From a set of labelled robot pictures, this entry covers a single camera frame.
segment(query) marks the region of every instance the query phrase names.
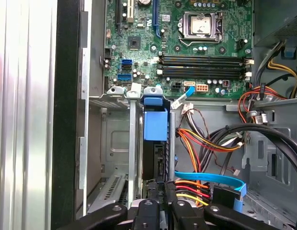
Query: ventilation holes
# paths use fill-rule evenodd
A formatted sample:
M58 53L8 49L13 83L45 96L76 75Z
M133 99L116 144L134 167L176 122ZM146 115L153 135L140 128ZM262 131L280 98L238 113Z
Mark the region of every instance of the ventilation holes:
M276 36L283 38L297 37L297 17L293 22L287 24L282 29L280 29L276 33Z
M108 190L108 192L107 192L104 200L108 200L111 197L111 195L112 195L112 193L113 193L113 191L114 191L114 189L115 189L118 181L119 181L119 177L115 177L115 179L114 179L111 187L109 188L109 190Z

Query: metal bracket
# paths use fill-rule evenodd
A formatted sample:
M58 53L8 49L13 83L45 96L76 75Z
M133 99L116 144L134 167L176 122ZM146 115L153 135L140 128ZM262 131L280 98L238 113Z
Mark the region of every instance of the metal bracket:
M104 206L118 202L121 192L123 191L125 181L125 174L113 174L98 194L96 200L90 206L88 213L92 213Z

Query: chipset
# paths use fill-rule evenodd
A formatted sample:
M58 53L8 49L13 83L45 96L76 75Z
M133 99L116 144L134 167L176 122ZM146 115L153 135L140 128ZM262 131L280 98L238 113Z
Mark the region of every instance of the chipset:
M128 37L128 49L129 50L139 50L139 49L141 49L141 37L139 37L139 36L129 36Z

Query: expansion slot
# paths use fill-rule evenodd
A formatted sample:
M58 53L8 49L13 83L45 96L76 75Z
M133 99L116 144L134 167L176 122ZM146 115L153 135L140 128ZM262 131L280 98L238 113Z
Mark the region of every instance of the expansion slot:
M156 32L157 37L161 38L158 24L159 17L159 0L153 0L153 29Z
M134 0L128 0L128 6L127 6L127 21L129 23L134 22Z
M118 30L118 34L120 34L120 25L121 25L121 0L116 0L116 6L115 6L115 26Z

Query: red wire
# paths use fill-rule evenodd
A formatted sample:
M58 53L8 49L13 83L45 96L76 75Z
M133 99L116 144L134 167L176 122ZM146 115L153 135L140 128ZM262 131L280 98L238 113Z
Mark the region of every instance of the red wire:
M176 188L184 188L184 189L188 189L188 190L190 190L190 191L192 191L192 192L197 193L198 195L204 196L204 197L206 197L206 198L210 198L209 195L206 195L206 194L204 194L204 193L201 193L201 192L199 192L199 191L196 191L195 189L190 188L190 187L187 187L187 186L178 185L178 186L176 186Z

